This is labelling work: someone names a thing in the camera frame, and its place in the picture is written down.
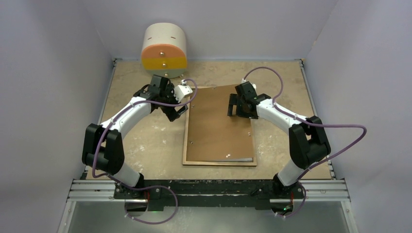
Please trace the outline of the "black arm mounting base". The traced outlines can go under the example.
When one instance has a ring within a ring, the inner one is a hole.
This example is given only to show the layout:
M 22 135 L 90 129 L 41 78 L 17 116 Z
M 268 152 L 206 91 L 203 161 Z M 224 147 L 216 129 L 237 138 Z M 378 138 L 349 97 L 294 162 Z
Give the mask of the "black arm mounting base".
M 114 198 L 141 200 L 149 211 L 164 207 L 253 207 L 274 212 L 292 211 L 303 199 L 298 184 L 281 188 L 273 180 L 145 180 L 147 190 L 116 183 Z

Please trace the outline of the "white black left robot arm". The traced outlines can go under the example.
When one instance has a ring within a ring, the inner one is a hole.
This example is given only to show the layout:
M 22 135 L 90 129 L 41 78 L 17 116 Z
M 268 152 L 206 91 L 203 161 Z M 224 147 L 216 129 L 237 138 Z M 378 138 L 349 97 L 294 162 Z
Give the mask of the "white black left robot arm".
M 82 151 L 82 163 L 91 167 L 92 176 L 97 170 L 104 176 L 126 186 L 126 193 L 134 199 L 145 192 L 144 176 L 125 161 L 123 139 L 146 116 L 156 109 L 170 122 L 178 119 L 196 95 L 196 89 L 188 86 L 188 79 L 174 85 L 167 77 L 153 75 L 151 82 L 135 92 L 130 101 L 113 117 L 86 128 Z

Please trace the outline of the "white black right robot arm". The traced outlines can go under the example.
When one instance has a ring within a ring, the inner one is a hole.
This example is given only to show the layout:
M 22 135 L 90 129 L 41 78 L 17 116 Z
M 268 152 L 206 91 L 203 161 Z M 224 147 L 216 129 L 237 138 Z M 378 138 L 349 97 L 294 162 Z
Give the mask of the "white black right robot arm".
M 283 198 L 292 191 L 292 185 L 311 165 L 321 161 L 331 152 L 331 147 L 317 116 L 298 115 L 275 103 L 266 95 L 256 93 L 255 85 L 243 82 L 230 94 L 228 116 L 262 118 L 282 129 L 289 137 L 290 160 L 273 178 L 273 192 Z

